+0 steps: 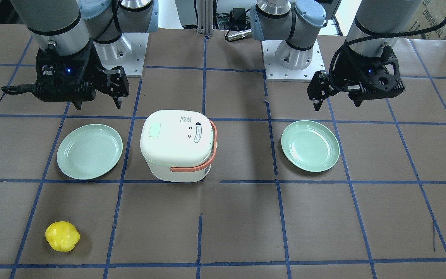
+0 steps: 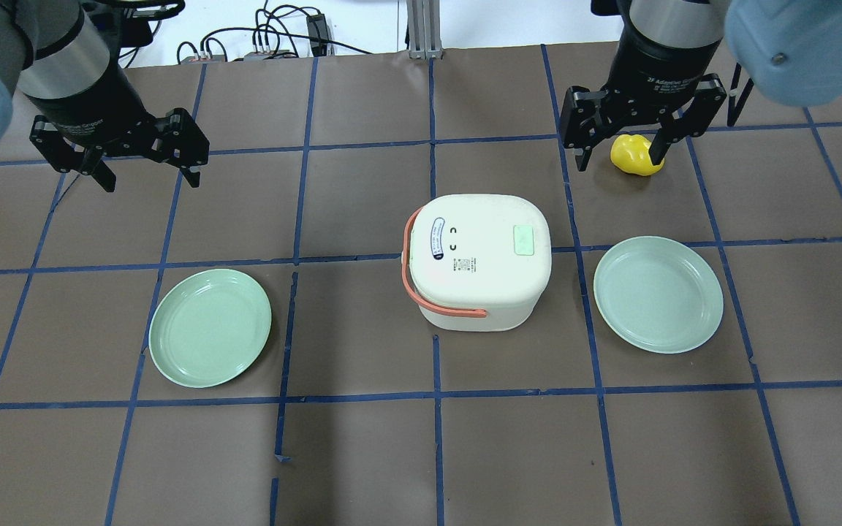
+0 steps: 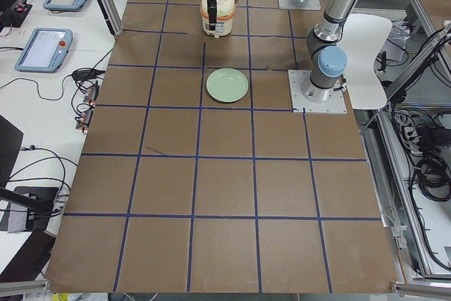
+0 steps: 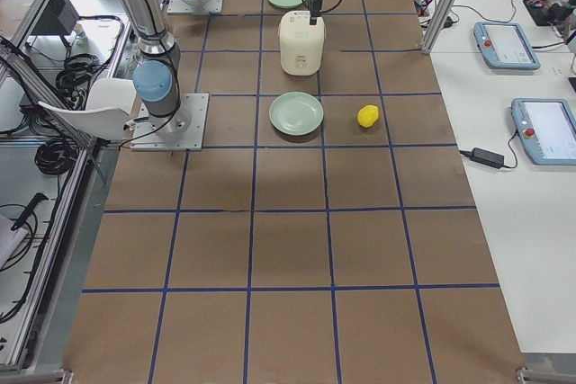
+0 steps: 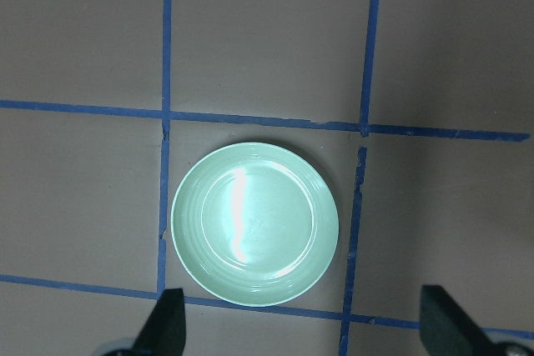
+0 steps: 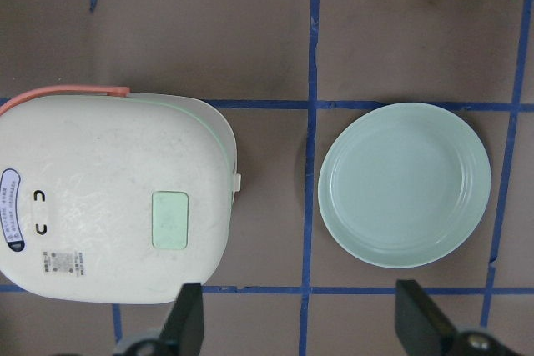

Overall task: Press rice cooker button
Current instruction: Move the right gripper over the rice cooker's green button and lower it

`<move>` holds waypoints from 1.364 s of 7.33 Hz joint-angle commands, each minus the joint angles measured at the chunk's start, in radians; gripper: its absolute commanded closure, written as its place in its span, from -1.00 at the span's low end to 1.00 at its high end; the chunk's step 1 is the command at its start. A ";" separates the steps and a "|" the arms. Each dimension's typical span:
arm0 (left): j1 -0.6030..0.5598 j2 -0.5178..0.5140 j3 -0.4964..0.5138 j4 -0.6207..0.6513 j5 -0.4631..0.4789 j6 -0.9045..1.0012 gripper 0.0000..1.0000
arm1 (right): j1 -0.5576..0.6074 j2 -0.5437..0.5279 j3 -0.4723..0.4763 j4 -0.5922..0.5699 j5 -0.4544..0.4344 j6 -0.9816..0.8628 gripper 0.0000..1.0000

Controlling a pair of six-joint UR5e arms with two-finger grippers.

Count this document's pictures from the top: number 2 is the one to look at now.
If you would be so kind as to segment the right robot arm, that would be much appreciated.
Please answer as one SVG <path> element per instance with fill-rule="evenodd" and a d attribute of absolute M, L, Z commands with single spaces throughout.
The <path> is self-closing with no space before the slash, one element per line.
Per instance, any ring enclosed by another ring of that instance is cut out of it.
<path fill-rule="evenodd" d="M 581 171 L 631 126 L 657 127 L 648 154 L 659 164 L 722 104 L 735 124 L 753 90 L 790 107 L 842 96 L 842 1 L 593 1 L 591 12 L 623 29 L 604 86 L 564 96 L 558 133 Z"/>

